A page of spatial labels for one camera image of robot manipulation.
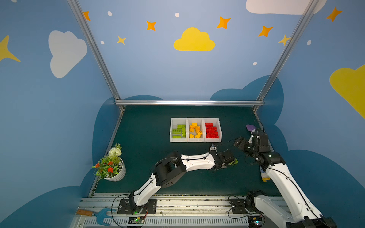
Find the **green lego brick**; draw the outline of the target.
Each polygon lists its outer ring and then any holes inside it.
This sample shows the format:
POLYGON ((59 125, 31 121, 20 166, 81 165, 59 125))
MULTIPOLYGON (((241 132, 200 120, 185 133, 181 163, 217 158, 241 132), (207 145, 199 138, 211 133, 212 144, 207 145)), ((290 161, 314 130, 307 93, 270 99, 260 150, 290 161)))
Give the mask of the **green lego brick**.
POLYGON ((178 124, 176 128, 171 130, 172 138, 173 139, 180 139, 186 137, 186 125, 185 124, 178 124))
POLYGON ((238 162, 238 160, 237 159, 235 159, 234 161, 232 161, 232 162, 230 162, 230 163, 228 163, 228 165, 235 165, 235 164, 238 164, 239 162, 238 162))

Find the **red lego brick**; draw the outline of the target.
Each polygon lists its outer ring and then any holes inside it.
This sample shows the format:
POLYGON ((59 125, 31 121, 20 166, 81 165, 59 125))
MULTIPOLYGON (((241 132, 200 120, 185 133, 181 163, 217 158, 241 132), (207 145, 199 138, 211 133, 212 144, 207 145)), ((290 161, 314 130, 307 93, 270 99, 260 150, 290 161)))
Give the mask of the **red lego brick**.
POLYGON ((210 139, 219 138, 217 127, 213 123, 206 123, 205 128, 206 128, 206 138, 210 139))

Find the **orange-yellow small lego cube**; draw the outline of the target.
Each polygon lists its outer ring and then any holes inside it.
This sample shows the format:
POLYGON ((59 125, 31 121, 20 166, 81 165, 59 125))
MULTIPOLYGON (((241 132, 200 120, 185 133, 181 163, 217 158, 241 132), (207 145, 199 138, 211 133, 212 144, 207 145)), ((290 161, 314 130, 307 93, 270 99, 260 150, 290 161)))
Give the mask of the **orange-yellow small lego cube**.
POLYGON ((200 126, 197 123, 191 123, 191 125, 189 126, 189 138, 193 139, 193 138, 197 138, 200 139, 202 138, 202 131, 200 126))

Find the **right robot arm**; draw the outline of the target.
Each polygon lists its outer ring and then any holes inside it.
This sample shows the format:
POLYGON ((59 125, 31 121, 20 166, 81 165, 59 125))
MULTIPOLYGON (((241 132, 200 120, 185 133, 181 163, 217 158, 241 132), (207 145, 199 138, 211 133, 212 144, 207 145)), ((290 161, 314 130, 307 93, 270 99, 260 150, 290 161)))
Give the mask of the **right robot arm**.
POLYGON ((245 208, 249 212, 264 214, 279 228, 337 227, 335 221, 323 216, 305 195, 281 155, 271 150, 265 132, 254 131, 249 140, 240 136, 234 146, 256 160, 276 185, 290 210, 283 210, 262 191, 250 191, 245 199, 245 208))

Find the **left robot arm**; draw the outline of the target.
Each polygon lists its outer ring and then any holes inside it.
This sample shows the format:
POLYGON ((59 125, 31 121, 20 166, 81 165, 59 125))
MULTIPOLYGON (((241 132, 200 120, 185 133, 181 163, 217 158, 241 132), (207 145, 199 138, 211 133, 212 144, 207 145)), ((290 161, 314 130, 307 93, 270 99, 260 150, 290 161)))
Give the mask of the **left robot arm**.
POLYGON ((199 155, 184 155, 174 152, 157 162, 142 187, 130 193, 129 206, 133 211, 144 206, 160 189, 173 186, 187 172, 219 170, 235 162, 236 158, 229 150, 219 153, 214 149, 199 155))

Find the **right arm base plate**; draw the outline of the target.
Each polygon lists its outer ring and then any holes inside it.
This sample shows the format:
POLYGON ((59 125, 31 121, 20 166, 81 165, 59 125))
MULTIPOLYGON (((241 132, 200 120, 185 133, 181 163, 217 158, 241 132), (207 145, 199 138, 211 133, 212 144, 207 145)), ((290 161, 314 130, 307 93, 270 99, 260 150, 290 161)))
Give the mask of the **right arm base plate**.
POLYGON ((252 213, 263 213, 262 211, 258 210, 255 206, 254 199, 238 199, 233 198, 229 199, 228 202, 232 207, 233 214, 252 214, 252 213))

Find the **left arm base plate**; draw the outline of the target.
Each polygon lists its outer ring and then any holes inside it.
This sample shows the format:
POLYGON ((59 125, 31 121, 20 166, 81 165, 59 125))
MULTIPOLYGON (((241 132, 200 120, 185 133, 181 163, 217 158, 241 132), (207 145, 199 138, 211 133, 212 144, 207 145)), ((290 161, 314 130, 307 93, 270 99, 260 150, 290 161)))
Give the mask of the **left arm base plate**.
POLYGON ((150 199, 145 205, 137 206, 132 209, 132 203, 130 200, 123 199, 120 201, 117 214, 126 214, 126 215, 134 215, 134 214, 155 214, 157 208, 157 200, 150 199))

